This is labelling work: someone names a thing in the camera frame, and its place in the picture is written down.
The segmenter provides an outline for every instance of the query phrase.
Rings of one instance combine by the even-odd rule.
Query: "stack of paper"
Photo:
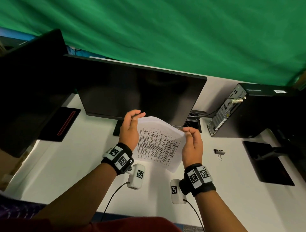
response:
[[[156,117],[138,119],[135,160],[149,161],[175,172],[182,161],[185,133]]]

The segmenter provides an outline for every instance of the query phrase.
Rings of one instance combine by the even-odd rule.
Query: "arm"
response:
[[[137,119],[145,116],[145,113],[139,113],[140,110],[128,112],[120,128],[119,142],[127,145],[132,151],[139,140]],[[47,205],[33,219],[49,219],[54,229],[87,225],[116,175],[116,171],[109,164],[99,164],[70,189]]]
[[[197,129],[184,127],[186,144],[182,151],[184,168],[202,164],[203,141]],[[233,212],[214,190],[195,196],[206,232],[247,232]]]

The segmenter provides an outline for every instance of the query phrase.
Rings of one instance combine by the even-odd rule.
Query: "forearm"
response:
[[[247,232],[216,191],[195,198],[206,232]]]
[[[87,225],[115,177],[116,171],[110,165],[101,163],[33,219],[47,218],[55,229]]]

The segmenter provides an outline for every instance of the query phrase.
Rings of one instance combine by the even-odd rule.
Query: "wristband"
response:
[[[132,150],[127,145],[118,143],[103,155],[101,163],[107,163],[112,166],[117,175],[124,174],[134,163],[132,154]]]
[[[200,163],[190,165],[185,169],[184,179],[180,181],[179,186],[184,195],[191,192],[193,196],[216,190],[206,168]]]

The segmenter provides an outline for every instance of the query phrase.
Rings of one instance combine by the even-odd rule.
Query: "hand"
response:
[[[199,130],[192,127],[184,127],[186,144],[182,150],[182,160],[184,168],[200,163],[202,164],[203,141]]]
[[[120,127],[119,143],[127,145],[132,151],[135,149],[139,141],[137,130],[138,119],[145,115],[146,113],[140,113],[140,110],[131,110],[126,113],[122,126]]]

